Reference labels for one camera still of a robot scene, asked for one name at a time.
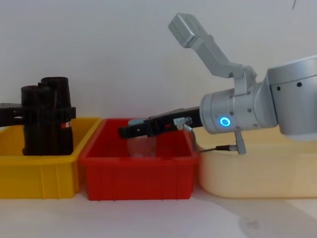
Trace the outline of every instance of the red plastic bin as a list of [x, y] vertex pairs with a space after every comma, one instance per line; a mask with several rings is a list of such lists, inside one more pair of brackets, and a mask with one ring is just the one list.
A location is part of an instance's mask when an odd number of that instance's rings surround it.
[[199, 155], [190, 134], [157, 136], [156, 157], [130, 157], [117, 129], [129, 119], [105, 119], [83, 150], [89, 200], [189, 199]]

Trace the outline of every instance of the cream plastic bin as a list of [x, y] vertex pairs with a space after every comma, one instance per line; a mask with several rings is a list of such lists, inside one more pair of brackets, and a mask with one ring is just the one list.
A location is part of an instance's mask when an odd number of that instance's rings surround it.
[[[234, 144], [233, 133], [210, 135], [195, 129], [204, 149]], [[228, 198], [317, 197], [317, 142], [296, 142], [279, 128], [242, 132], [247, 154], [202, 153], [200, 184], [208, 192]]]

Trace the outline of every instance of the yellow plastic bin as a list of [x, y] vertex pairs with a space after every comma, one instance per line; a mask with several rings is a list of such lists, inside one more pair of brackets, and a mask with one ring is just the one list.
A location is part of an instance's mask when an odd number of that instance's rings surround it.
[[0, 198], [71, 198], [79, 190], [77, 158], [100, 118], [72, 120], [74, 151], [68, 156], [23, 156], [22, 126], [0, 132]]
[[[233, 133], [210, 135], [195, 129], [204, 148], [234, 144]], [[247, 153], [201, 154], [200, 184], [227, 198], [316, 198], [317, 142], [293, 141], [279, 128], [243, 131]]]

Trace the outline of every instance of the transparent cup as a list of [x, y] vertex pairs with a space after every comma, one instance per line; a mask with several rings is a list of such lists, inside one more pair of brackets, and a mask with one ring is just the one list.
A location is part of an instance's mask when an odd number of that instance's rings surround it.
[[[128, 125], [143, 123], [144, 119], [133, 119]], [[156, 155], [156, 137], [147, 137], [146, 135], [127, 139], [128, 151], [131, 157], [155, 157]]]

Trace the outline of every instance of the plastic bin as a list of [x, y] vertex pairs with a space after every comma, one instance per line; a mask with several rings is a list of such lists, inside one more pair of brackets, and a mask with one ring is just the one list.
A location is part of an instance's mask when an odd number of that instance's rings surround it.
[[[210, 135], [195, 129], [204, 149], [233, 144], [233, 133]], [[200, 184], [228, 198], [317, 197], [317, 142], [297, 142], [279, 128], [242, 132], [247, 154], [212, 151], [201, 154]]]
[[101, 119], [72, 121], [69, 156], [23, 156], [22, 126], [0, 132], [0, 198], [71, 198], [79, 190], [77, 158]]
[[117, 129], [129, 119], [105, 119], [80, 156], [89, 200], [188, 199], [199, 156], [187, 132], [157, 136], [155, 157], [130, 157]]

